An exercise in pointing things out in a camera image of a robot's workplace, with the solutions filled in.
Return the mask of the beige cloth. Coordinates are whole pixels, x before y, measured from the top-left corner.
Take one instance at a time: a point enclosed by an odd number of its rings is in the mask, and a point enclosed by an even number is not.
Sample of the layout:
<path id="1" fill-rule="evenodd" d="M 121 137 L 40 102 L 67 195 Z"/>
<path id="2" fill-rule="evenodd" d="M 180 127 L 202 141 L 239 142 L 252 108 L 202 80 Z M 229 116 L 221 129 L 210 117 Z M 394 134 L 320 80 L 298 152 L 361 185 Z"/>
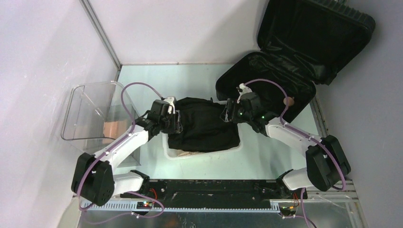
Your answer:
<path id="1" fill-rule="evenodd" d="M 177 157 L 185 157 L 185 156 L 192 156 L 192 155 L 198 155 L 198 154 L 203 154 L 203 152 L 178 151 Z"/>

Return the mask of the round wooden brush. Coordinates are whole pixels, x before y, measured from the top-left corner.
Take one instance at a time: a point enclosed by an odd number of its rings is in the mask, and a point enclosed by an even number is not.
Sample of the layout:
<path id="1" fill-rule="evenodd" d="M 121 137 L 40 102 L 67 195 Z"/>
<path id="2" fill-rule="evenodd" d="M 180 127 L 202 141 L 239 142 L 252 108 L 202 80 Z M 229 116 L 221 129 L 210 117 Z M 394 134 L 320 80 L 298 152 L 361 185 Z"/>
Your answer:
<path id="1" fill-rule="evenodd" d="M 291 107 L 295 104 L 294 97 L 286 97 L 283 99 L 283 103 L 286 107 Z"/>

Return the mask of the clear acrylic bin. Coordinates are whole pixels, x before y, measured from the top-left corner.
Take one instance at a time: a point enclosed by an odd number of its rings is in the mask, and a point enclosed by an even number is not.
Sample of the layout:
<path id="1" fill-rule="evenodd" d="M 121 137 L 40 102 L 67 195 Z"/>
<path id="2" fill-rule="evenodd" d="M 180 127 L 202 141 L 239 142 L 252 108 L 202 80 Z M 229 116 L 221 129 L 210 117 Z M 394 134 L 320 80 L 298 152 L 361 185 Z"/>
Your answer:
<path id="1" fill-rule="evenodd" d="M 124 86 L 115 81 L 88 83 L 72 89 L 61 138 L 81 152 L 93 154 L 124 134 L 139 114 Z M 116 139 L 103 136 L 104 122 L 119 122 Z"/>

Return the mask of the black ribbed hard-shell suitcase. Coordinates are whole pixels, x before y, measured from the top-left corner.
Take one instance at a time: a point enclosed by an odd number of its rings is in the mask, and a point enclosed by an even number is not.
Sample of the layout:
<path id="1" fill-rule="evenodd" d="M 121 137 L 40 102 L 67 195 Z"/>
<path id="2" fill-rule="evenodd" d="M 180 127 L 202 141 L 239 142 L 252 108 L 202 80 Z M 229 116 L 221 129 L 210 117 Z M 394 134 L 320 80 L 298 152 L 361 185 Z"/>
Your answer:
<path id="1" fill-rule="evenodd" d="M 271 0 L 248 53 L 216 82 L 218 100 L 236 99 L 246 83 L 270 111 L 292 122 L 369 43 L 376 23 L 370 15 L 334 0 Z M 283 99 L 294 97 L 286 107 Z"/>

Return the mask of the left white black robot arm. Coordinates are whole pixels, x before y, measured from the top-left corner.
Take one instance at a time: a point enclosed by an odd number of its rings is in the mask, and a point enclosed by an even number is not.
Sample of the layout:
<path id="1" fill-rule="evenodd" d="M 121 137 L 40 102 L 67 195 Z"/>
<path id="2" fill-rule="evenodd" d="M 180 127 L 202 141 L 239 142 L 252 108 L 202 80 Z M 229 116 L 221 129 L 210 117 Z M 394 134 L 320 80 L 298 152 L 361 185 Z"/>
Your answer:
<path id="1" fill-rule="evenodd" d="M 180 133 L 180 113 L 175 109 L 176 98 L 155 100 L 146 117 L 140 116 L 118 139 L 94 154 L 79 156 L 71 190 L 97 206 L 105 205 L 113 196 L 132 191 L 144 198 L 150 192 L 146 175 L 138 171 L 116 174 L 118 166 L 141 146 L 160 133 Z"/>

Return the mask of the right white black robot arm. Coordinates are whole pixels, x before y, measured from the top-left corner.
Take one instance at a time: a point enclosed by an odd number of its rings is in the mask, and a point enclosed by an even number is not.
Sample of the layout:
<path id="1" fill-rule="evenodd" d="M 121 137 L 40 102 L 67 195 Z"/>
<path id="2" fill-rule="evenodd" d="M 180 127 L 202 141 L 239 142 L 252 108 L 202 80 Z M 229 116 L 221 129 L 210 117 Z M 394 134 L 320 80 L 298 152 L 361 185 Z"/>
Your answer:
<path id="1" fill-rule="evenodd" d="M 255 132 L 284 143 L 305 158 L 306 167 L 278 177 L 276 191 L 281 198 L 288 199 L 296 190 L 308 187 L 327 191 L 339 181 L 339 189 L 345 188 L 351 166 L 336 137 L 320 137 L 294 127 L 265 108 L 254 92 L 241 95 L 240 100 L 227 99 L 221 118 L 235 124 L 247 123 Z"/>

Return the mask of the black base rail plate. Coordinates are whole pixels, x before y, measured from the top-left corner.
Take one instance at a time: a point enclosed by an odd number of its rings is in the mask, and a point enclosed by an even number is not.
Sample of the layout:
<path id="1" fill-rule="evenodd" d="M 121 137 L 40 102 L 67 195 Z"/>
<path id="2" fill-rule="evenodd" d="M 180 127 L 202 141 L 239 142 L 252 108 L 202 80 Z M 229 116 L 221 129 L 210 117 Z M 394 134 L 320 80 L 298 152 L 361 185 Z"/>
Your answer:
<path id="1" fill-rule="evenodd" d="M 147 180 L 138 193 L 172 209 L 273 209 L 275 200 L 307 199 L 280 180 Z"/>

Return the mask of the aluminium frame rail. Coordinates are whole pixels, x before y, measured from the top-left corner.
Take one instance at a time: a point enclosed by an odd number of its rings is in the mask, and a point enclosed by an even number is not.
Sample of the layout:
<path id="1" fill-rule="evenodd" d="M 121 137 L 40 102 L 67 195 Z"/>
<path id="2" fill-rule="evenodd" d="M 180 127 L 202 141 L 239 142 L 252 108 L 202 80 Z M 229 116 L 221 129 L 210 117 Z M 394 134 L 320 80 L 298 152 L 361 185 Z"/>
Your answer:
<path id="1" fill-rule="evenodd" d="M 82 200 L 80 205 L 89 210 L 158 212 L 278 212 L 282 208 L 314 202 L 357 202 L 358 196 L 351 181 L 346 190 L 320 191 L 308 187 L 287 190 L 275 180 L 150 180 L 146 198 L 130 193 L 112 197 L 102 206 L 90 205 Z"/>

